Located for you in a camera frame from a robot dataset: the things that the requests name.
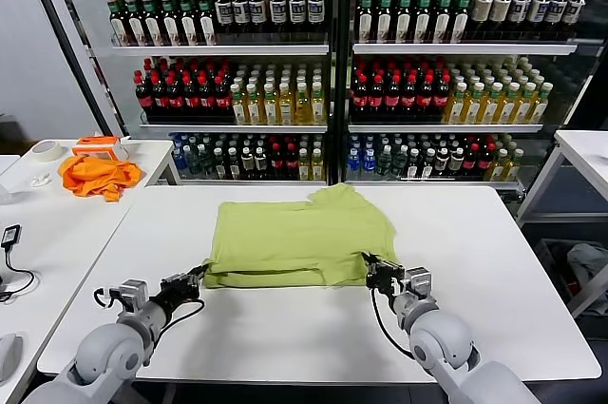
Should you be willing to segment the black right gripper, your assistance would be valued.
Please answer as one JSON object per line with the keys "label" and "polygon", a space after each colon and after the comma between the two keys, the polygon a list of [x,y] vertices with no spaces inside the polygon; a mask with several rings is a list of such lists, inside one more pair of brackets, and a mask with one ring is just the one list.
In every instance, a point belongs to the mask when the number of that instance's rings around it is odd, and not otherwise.
{"label": "black right gripper", "polygon": [[395,262],[372,253],[361,253],[367,267],[366,286],[378,288],[387,299],[394,299],[405,288],[405,269]]}

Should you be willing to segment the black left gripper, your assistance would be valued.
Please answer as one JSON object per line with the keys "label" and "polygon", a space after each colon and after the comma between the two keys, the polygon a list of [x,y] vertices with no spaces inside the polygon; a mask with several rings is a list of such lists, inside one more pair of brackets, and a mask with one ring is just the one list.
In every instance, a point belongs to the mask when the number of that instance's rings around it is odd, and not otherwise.
{"label": "black left gripper", "polygon": [[196,266],[189,271],[174,274],[161,281],[159,298],[164,303],[185,303],[200,296],[208,266]]}

